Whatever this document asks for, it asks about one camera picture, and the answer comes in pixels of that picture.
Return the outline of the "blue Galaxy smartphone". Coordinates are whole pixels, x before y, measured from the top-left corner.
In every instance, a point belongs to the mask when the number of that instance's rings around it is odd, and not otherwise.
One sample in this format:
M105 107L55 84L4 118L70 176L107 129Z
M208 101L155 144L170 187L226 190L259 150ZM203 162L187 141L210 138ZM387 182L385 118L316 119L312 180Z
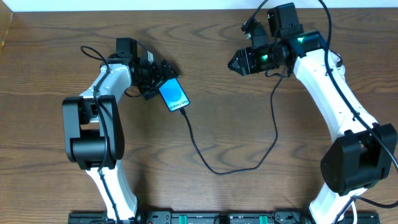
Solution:
M190 100L176 78L167 80L159 88L159 92L170 112L177 111L190 104Z

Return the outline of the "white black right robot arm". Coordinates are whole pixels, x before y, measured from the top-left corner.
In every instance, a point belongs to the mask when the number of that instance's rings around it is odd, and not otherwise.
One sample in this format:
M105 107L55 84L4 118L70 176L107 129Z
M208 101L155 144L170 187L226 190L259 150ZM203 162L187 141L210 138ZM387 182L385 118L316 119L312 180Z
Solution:
M310 93L328 126L332 145L320 163L323 186L301 223L338 223L363 193L387 178L397 165L397 132L381 125L356 99L345 81L345 68L330 50L330 37L305 32L293 3L267 12L269 30L250 17L241 30L252 42L238 50L228 68L242 76L279 67L295 75Z

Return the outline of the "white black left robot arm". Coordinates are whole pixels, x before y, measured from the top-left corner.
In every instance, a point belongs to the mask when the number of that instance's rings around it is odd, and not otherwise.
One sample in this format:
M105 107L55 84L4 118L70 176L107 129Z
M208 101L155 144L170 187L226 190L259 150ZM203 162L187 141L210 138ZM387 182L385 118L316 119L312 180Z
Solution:
M122 165L125 141L118 102L132 86L149 100L179 74L168 61L157 63L148 50L139 56L140 47L139 41L122 37L109 57L95 50L91 58L101 61L98 78L79 96L63 100L67 157L92 178L106 206L104 212L72 212L69 223L148 223Z

